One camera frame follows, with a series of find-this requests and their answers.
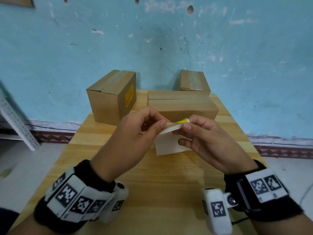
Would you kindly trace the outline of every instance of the yellow label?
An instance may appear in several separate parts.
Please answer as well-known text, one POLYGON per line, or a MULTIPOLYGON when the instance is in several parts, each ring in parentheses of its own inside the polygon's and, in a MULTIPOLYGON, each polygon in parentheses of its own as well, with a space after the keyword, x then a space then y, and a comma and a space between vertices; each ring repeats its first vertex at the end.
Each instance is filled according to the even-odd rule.
POLYGON ((189 120, 188 119, 183 119, 181 121, 178 121, 177 123, 183 123, 183 122, 189 122, 189 120))
POLYGON ((130 89, 128 90, 128 92, 125 95, 125 102, 126 102, 126 107, 129 105, 129 103, 131 102, 131 99, 134 96, 134 87, 133 84, 131 85, 130 89))

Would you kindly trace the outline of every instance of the floor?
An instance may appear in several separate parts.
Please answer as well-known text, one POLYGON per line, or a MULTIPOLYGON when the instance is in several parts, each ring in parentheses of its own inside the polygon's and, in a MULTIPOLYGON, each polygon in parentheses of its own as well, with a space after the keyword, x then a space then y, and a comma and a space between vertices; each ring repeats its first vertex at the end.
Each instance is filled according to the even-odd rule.
MULTIPOLYGON (((0 140, 0 207, 20 213, 65 147, 43 143, 32 152, 24 142, 0 140)), ((264 159, 313 220, 313 160, 264 159)))

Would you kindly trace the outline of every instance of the person's left hand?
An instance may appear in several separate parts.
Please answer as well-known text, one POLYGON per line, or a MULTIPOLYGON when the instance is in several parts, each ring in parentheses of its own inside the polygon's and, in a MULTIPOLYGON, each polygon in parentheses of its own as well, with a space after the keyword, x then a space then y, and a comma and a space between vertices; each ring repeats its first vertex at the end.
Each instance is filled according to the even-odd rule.
POLYGON ((95 172, 112 182, 136 166, 169 122, 150 106, 123 117, 108 142, 90 161, 95 172))

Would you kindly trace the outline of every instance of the wooden tabletop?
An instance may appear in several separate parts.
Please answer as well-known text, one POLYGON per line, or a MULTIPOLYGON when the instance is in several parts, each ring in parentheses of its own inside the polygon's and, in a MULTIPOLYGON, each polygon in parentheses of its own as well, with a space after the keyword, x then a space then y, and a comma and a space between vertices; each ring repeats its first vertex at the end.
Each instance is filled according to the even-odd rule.
MULTIPOLYGON (((216 94, 216 121, 253 158, 265 163, 216 94)), ((147 90, 137 90, 133 110, 147 105, 147 90)), ((69 167, 91 159, 108 141, 116 126, 97 123, 92 113, 80 126, 12 227, 30 213, 46 190, 69 167)), ((88 222, 77 234, 210 234, 201 202, 202 187, 225 189, 223 174, 186 151, 156 156, 152 148, 143 160, 118 180, 129 188, 119 216, 111 224, 88 222)), ((232 209, 232 221, 246 217, 232 209)), ((249 220, 233 226, 233 234, 256 234, 249 220)))

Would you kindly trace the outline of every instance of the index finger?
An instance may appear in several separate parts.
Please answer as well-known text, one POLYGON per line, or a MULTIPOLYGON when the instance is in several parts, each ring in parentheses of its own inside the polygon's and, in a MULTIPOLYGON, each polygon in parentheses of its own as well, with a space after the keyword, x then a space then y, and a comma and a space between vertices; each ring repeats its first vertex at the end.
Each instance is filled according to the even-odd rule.
POLYGON ((138 115, 142 122, 145 122, 149 119, 152 119, 154 121, 166 120, 167 122, 170 122, 167 118, 162 116, 157 110, 153 109, 151 106, 145 106, 135 111, 134 114, 138 115))
POLYGON ((188 119, 191 124, 198 125, 207 130, 210 130, 213 126, 217 125, 215 120, 205 118, 204 116, 200 115, 192 115, 188 119))

